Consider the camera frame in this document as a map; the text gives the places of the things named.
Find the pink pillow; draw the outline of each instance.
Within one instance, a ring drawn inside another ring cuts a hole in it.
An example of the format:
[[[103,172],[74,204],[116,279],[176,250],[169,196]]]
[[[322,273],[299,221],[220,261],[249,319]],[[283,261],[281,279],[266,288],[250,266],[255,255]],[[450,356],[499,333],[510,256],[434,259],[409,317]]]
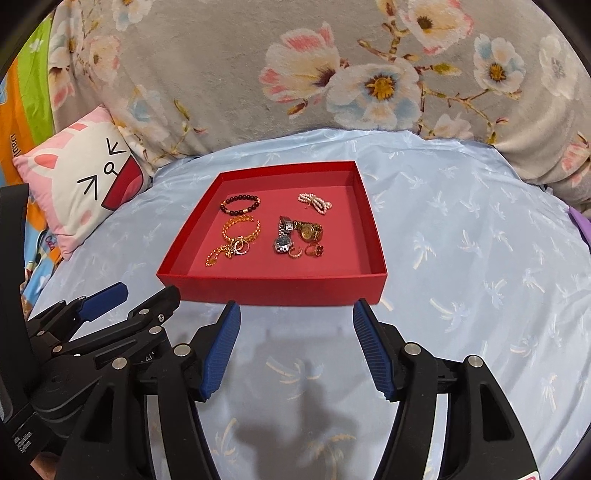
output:
[[[114,210],[148,186],[109,111],[94,111],[13,160],[67,260]]]

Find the gold bracelet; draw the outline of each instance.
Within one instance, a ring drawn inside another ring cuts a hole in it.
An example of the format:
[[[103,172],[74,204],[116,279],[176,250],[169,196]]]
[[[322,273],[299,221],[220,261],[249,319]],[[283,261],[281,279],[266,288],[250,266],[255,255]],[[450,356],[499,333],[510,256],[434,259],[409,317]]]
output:
[[[233,225],[236,225],[237,223],[240,222],[256,222],[256,228],[255,231],[253,233],[251,233],[250,235],[247,236],[237,236],[236,238],[233,238],[231,236],[228,236],[228,230],[230,230],[230,228]],[[256,240],[256,238],[259,236],[259,233],[261,233],[261,223],[258,220],[255,220],[254,217],[252,215],[239,215],[239,216],[235,216],[233,218],[230,218],[223,226],[222,228],[222,236],[223,239],[228,242],[229,244],[233,244],[235,243],[237,240],[244,240],[245,242],[252,242],[253,240]]]
[[[237,236],[236,238],[232,238],[228,236],[228,229],[232,225],[236,225],[240,222],[255,222],[256,221],[256,229],[253,233],[247,236]],[[248,253],[250,249],[250,242],[256,240],[256,238],[261,233],[261,223],[258,220],[255,220],[251,215],[240,215],[235,216],[229,219],[222,228],[222,236],[224,240],[228,242],[227,245],[222,245],[221,247],[217,247],[213,250],[205,260],[205,266],[211,267],[217,263],[217,258],[223,252],[226,258],[232,258],[234,255],[245,255]]]

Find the white flower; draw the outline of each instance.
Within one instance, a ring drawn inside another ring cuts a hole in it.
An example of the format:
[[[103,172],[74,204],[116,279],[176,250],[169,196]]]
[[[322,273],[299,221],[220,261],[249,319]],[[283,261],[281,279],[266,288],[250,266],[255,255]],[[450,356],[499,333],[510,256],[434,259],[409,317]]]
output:
[[[112,35],[95,37],[89,44],[89,63],[93,74],[109,85],[115,81],[119,69],[121,42]]]
[[[417,71],[401,58],[342,69],[330,79],[326,108],[347,128],[409,129],[421,116],[417,82]]]
[[[113,0],[115,28],[121,32],[150,13],[153,0]]]
[[[542,65],[542,85],[554,96],[568,100],[574,97],[577,85],[576,55],[570,46],[560,45],[554,35],[540,40],[540,65]]]
[[[474,41],[474,77],[484,89],[501,95],[519,90],[525,76],[525,63],[504,38],[491,41],[480,35]]]
[[[79,54],[84,41],[82,10],[77,2],[67,2],[68,16],[52,33],[49,40],[49,52],[65,47],[70,53]]]
[[[274,102],[307,100],[322,95],[339,68],[339,51],[330,25],[324,22],[318,32],[299,28],[283,34],[281,43],[267,50],[267,66],[259,81],[265,96]]]
[[[401,12],[400,18],[429,55],[463,40],[474,26],[458,0],[408,0],[408,12]]]
[[[460,140],[473,140],[474,134],[470,132],[470,122],[461,118],[462,114],[457,114],[455,119],[444,113],[433,128],[433,135],[439,138],[459,138]]]

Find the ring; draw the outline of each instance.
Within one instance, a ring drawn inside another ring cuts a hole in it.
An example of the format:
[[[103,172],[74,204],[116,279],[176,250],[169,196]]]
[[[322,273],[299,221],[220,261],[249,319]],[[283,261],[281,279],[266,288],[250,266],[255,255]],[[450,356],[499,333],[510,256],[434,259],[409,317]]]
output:
[[[241,238],[232,244],[232,249],[234,250],[234,255],[246,255],[251,249],[251,244]]]
[[[321,257],[322,253],[324,253],[324,247],[314,242],[308,245],[304,252],[308,257]]]
[[[300,258],[302,256],[302,254],[304,253],[304,251],[298,247],[299,252],[296,254],[291,253],[292,250],[295,250],[295,246],[293,245],[290,250],[287,252],[287,254],[290,256],[290,258],[296,259],[296,258]]]

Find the pearl necklace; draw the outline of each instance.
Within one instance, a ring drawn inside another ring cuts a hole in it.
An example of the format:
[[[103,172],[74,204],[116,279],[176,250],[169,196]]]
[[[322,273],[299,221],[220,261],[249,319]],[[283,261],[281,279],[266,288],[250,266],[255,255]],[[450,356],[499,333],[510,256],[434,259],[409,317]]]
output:
[[[297,199],[301,203],[308,203],[312,205],[312,207],[314,207],[316,211],[321,215],[326,215],[326,212],[328,212],[328,210],[332,208],[332,203],[325,202],[323,199],[317,197],[313,193],[300,193]]]

